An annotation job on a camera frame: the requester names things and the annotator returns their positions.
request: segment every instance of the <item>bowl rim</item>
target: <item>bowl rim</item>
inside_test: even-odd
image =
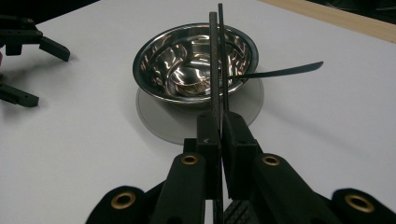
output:
[[[134,57],[134,65],[133,65],[133,74],[134,74],[134,80],[136,81],[137,85],[139,86],[140,89],[148,93],[149,95],[160,99],[165,102],[170,102],[170,103],[175,103],[175,104],[184,104],[184,105],[191,105],[191,104],[200,104],[200,103],[206,103],[210,100],[210,94],[208,95],[202,95],[202,96],[192,96],[192,97],[187,97],[187,96],[173,96],[169,95],[163,92],[155,91],[153,88],[151,88],[149,85],[146,84],[146,82],[143,80],[142,76],[140,76],[140,64],[143,59],[143,53],[151,46],[151,44],[158,38],[167,35],[169,33],[172,33],[177,30],[184,30],[184,29],[190,29],[192,27],[208,27],[209,23],[208,22],[196,22],[196,23],[189,23],[189,24],[184,24],[184,25],[179,25],[177,27],[168,29],[166,31],[163,31],[159,33],[158,35],[155,35],[152,37],[143,47],[137,52],[136,56]],[[257,50],[256,45],[254,44],[253,40],[243,33],[242,31],[233,28],[228,25],[224,25],[225,30],[230,30],[231,32],[237,34],[238,36],[242,37],[244,39],[244,42],[247,43],[248,47],[250,48],[250,53],[251,53],[251,61],[250,64],[247,68],[246,74],[254,73],[257,65],[259,63],[259,52]],[[240,86],[234,89],[229,89],[229,94],[235,92],[239,88],[242,87],[242,85],[248,81],[247,79],[241,79],[243,82]]]

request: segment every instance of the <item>wooden edge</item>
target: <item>wooden edge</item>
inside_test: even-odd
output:
[[[396,25],[378,21],[336,8],[322,6],[305,0],[260,0],[317,20],[396,43]]]

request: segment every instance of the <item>brass insert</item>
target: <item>brass insert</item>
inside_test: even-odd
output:
[[[181,158],[181,162],[186,165],[194,165],[198,162],[198,157],[193,155],[187,155]]]
[[[115,209],[124,209],[136,201],[136,195],[131,191],[119,193],[111,200],[111,206]]]
[[[267,165],[277,166],[280,164],[280,160],[273,156],[265,156],[262,161]]]
[[[357,194],[348,194],[345,197],[345,200],[349,206],[359,210],[363,213],[371,213],[374,212],[375,208],[372,203],[370,203],[364,197],[361,197]]]

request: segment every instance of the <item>white table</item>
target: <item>white table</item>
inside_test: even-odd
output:
[[[259,1],[223,5],[225,23],[255,41],[258,71],[325,62],[263,81],[250,125],[262,149],[326,197],[355,188],[396,211],[396,45]],[[0,223],[84,223],[110,190],[163,181],[182,146],[139,119],[134,56],[156,34],[216,10],[209,0],[102,0],[38,25],[71,50],[69,63],[37,46],[5,57],[5,83],[40,101],[0,102]]]

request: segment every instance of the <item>metal bowl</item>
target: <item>metal bowl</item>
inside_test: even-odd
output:
[[[241,31],[225,26],[229,76],[253,73],[259,53]],[[134,80],[160,100],[199,104],[210,99],[209,24],[194,23],[167,30],[146,43],[134,58]],[[246,80],[229,80],[229,93]]]

